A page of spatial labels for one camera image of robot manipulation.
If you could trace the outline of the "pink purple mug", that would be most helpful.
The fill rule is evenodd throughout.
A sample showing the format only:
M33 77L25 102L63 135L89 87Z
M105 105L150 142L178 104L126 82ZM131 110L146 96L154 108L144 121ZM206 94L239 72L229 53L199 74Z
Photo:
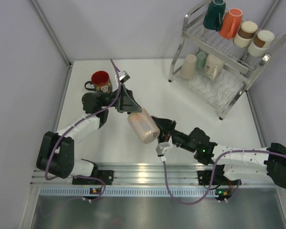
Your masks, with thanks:
M130 113L127 120L140 141L144 144L153 142L160 135L160 129L144 108L142 108L140 113Z

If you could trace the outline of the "red skull mug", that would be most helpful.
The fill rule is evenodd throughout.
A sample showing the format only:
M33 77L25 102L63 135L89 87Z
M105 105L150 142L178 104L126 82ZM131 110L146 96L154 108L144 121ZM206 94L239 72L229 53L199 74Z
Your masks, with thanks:
M106 71L97 71L93 73L91 80L84 84L84 88L88 91L99 93L112 92L112 83L109 74Z

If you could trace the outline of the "beige tumbler cup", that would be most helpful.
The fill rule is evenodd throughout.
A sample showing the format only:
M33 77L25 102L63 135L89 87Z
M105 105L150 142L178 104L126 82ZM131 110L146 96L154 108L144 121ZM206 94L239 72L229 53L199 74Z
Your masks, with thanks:
M194 54L188 54L181 67L180 76L183 79L190 80L195 75L197 57Z

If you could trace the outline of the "light teal mug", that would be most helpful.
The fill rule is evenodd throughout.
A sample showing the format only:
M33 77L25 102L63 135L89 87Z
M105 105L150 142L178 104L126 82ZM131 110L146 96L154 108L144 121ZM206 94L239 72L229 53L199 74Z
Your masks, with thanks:
M197 69L203 69L206 62L206 54L204 52L198 52L196 54L197 61L196 61L196 67Z

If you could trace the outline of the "green interior floral mug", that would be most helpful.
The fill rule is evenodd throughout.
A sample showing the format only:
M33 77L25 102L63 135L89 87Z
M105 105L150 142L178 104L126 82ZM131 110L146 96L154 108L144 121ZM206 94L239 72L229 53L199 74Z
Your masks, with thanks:
M204 65L204 75L213 81L220 74L224 65L224 61L210 54L208 55Z

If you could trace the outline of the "dark teal mug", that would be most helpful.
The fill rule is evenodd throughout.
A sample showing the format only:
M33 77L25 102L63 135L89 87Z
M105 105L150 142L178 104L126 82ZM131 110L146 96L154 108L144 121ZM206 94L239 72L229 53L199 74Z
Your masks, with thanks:
M220 31L223 25L223 16L226 8L224 0L213 0L210 2L203 26L208 30Z

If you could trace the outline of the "steel lined paper cup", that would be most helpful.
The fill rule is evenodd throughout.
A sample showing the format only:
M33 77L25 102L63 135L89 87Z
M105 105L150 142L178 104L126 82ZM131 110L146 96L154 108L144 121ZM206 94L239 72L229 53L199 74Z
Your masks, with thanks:
M268 30L260 30L248 47L248 53L254 57L262 57L275 39L275 35Z

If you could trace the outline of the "orange mug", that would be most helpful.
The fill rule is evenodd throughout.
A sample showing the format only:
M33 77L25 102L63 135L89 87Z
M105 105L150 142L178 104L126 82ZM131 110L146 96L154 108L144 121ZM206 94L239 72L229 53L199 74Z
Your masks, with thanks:
M235 37L243 18L243 12L238 8L230 9L223 19L219 35L228 40Z

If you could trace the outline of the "small brown white cup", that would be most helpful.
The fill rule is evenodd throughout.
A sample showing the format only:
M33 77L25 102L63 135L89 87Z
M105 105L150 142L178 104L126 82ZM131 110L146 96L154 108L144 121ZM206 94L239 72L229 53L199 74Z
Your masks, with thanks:
M234 44L240 48L248 47L257 29L258 25L255 22L244 21L233 39Z

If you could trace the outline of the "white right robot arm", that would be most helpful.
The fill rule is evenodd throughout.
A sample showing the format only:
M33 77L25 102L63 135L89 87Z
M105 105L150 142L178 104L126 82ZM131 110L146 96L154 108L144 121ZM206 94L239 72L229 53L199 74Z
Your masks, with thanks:
M260 149L241 149L212 142L206 133L196 127L190 134L177 131L176 121L152 117L160 130L157 154L165 155L165 149L180 147L193 153L199 163L214 166L211 179L219 184L242 179L273 182L286 189L286 147L271 143Z

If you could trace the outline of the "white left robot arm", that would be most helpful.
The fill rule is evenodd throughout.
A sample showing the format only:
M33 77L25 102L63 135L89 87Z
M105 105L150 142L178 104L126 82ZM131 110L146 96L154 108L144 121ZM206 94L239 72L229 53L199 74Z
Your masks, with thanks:
M107 121L109 108L119 113L140 113L141 106L135 101L133 92L124 85L110 93L85 93L82 96L84 115L75 123L58 131L44 134L36 167L45 172L45 178L80 177L94 184L99 179L98 165L86 159L75 158L75 145Z

